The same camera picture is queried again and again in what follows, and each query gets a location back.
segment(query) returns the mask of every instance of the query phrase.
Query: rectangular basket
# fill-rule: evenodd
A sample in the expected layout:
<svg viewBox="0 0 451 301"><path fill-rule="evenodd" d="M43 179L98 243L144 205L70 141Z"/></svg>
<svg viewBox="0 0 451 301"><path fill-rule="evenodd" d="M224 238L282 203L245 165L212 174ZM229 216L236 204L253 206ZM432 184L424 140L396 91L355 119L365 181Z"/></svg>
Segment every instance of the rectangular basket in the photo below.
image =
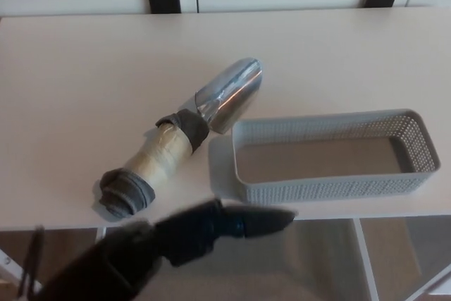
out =
<svg viewBox="0 0 451 301"><path fill-rule="evenodd" d="M237 153L243 147L263 146L259 155L266 165L283 159L282 154L265 153L271 145L304 144L322 142L344 142L343 140L389 140L390 145L400 150L394 162L399 161L400 170L396 173L377 173L357 175L335 175L287 180L246 180L242 169L249 161L241 164ZM411 110L374 111L365 113L346 113L329 116L309 116L303 118L276 118L240 121L232 131L235 173L242 183L240 193L247 202L272 204L295 200L343 199L350 197L374 197L408 193L420 186L440 167L438 155L426 130L423 120ZM307 154L298 154L308 164ZM265 173L266 168L257 168Z"/></svg>

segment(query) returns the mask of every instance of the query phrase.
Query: gray fabric cuff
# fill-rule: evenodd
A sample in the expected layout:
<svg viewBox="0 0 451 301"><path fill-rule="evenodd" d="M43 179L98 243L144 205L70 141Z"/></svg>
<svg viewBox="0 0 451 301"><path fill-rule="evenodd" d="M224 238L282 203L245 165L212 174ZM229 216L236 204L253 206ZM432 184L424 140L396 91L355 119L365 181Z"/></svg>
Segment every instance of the gray fabric cuff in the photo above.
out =
<svg viewBox="0 0 451 301"><path fill-rule="evenodd" d="M100 203L118 218L126 218L146 208L155 199L152 187L124 168L106 172L100 180Z"/></svg>

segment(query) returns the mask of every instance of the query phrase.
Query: perforated basket wall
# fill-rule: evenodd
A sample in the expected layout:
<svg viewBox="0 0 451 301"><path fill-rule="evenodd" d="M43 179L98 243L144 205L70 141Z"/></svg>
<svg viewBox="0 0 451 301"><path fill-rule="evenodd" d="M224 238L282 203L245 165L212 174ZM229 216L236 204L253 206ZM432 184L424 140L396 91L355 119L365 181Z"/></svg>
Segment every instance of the perforated basket wall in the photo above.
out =
<svg viewBox="0 0 451 301"><path fill-rule="evenodd" d="M371 137L397 138L404 145L413 168L413 173L270 183L246 183L237 174L242 183L243 198L259 204L408 193L440 167L438 155L421 117L410 110L240 121L233 127L232 134L236 174L236 151L246 145Z"/></svg>

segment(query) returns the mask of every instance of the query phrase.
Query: table leg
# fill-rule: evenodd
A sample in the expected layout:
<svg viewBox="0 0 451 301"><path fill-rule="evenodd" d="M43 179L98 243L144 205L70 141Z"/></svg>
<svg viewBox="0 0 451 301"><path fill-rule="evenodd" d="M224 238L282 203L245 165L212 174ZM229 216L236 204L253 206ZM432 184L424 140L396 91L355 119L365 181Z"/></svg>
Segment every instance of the table leg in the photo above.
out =
<svg viewBox="0 0 451 301"><path fill-rule="evenodd" d="M360 257L364 266L364 273L366 278L366 285L368 287L369 297L371 301L379 301L378 291L376 287L376 280L374 279L371 261L369 259L368 249L366 248L365 235L360 223L360 219L352 219L354 232L359 246Z"/></svg>

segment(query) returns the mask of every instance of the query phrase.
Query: gray plastic basket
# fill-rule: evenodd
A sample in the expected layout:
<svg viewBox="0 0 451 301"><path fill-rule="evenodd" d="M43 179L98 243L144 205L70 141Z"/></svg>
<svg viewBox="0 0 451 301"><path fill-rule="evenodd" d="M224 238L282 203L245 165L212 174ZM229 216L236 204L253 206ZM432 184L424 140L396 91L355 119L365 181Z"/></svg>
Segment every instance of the gray plastic basket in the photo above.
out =
<svg viewBox="0 0 451 301"><path fill-rule="evenodd" d="M232 139L235 173L242 183L242 197L247 202L259 204L408 193L419 187L440 167L423 120L416 112L406 109L240 121L233 127ZM344 142L353 140L354 144L345 146ZM278 145L282 145L282 148L274 148ZM298 145L313 152L315 147L321 149L323 158L315 160L317 154L311 152L296 153ZM240 160L240 152L245 152L246 149L249 153L255 149L259 151L253 158ZM336 162L340 166L344 164L342 167L347 171L346 175L321 175L328 171L328 161L331 164L334 159L332 149L339 152L338 156L335 155ZM349 166L340 158L341 149L350 149ZM391 159L380 157L383 149L387 150L387 154L391 153ZM353 159L353 154L357 153L364 160ZM293 162L286 158L294 156L300 159L300 163L296 165L299 167L292 168L293 171L285 178L285 167ZM376 173L371 172L374 168L363 168L364 164L371 167L368 165L371 161L378 167L379 171ZM276 174L282 177L277 177L277 180L264 178L271 172L270 167L284 162L285 165L281 164L282 170ZM397 170L390 168L388 171L388 164L396 166ZM254 175L263 178L249 180L245 168L251 165L254 166ZM320 176L303 178L303 168L312 166L317 168ZM352 171L356 168L359 170L354 175Z"/></svg>

